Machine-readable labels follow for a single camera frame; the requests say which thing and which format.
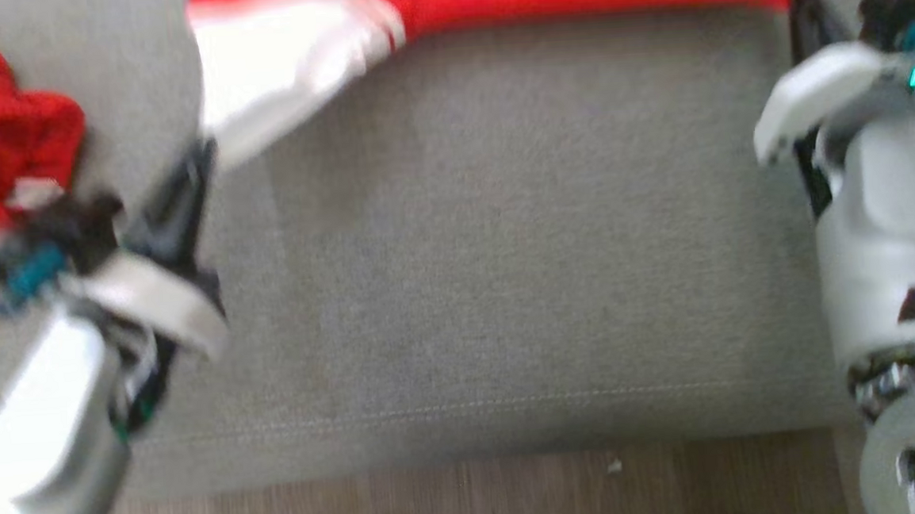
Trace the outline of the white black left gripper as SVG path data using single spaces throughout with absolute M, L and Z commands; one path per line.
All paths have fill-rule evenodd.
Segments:
M 214 139 L 194 140 L 129 219 L 124 248 L 134 254 L 117 251 L 92 274 L 64 278 L 65 293 L 98 307 L 108 318 L 110 339 L 132 354 L 109 406 L 122 438 L 137 435 L 155 417 L 181 349 L 208 360 L 225 351 L 225 311 L 208 291 L 170 271 L 197 265 L 217 156 Z

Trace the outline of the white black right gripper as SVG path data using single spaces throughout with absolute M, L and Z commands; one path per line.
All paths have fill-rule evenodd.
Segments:
M 848 146 L 870 116 L 859 113 L 859 102 L 900 81 L 905 59 L 848 42 L 852 31 L 830 0 L 790 0 L 788 7 L 792 69 L 765 102 L 753 151 L 763 166 L 797 163 L 818 220 L 838 194 Z

